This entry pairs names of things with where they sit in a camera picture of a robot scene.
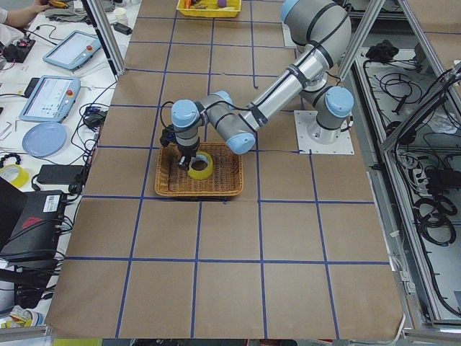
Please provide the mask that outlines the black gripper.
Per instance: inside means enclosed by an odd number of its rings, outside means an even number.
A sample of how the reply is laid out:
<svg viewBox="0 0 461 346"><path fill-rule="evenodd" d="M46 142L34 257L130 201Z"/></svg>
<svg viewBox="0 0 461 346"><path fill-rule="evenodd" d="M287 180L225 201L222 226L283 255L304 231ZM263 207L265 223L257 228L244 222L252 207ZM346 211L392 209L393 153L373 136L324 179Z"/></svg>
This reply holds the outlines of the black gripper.
<svg viewBox="0 0 461 346"><path fill-rule="evenodd" d="M177 148L179 153L181 154L181 158L178 162L180 169L187 169L187 165L190 167L196 162L197 160L197 151L199 149L200 143L196 142L190 146L183 146L178 144Z"/></svg>

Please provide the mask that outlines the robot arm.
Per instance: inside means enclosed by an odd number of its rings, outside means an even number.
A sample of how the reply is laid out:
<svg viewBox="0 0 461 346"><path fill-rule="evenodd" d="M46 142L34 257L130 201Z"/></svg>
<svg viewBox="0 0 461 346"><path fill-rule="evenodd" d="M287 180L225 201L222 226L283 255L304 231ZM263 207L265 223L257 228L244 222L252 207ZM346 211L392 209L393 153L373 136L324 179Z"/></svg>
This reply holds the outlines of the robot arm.
<svg viewBox="0 0 461 346"><path fill-rule="evenodd" d="M230 95L214 92L197 101L181 99L171 109L172 124L164 129L168 143L176 144L178 166L187 171L200 146L198 129L210 124L235 154L249 151L256 132L294 97L301 96L317 111L308 135L317 143L332 143L351 115L352 93L327 84L326 75L346 50L352 25L346 10L334 1L285 1L281 19L292 41L303 53L277 79L244 108Z"/></svg>

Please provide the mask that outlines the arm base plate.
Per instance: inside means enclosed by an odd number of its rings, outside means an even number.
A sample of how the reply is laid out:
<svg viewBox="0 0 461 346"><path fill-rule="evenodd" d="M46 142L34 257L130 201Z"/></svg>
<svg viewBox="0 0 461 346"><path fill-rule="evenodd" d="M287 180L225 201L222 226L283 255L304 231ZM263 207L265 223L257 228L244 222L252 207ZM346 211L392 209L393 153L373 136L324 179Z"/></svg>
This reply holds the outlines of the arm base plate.
<svg viewBox="0 0 461 346"><path fill-rule="evenodd" d="M336 130L317 123L317 111L294 111L298 151L301 154L354 155L346 121Z"/></svg>

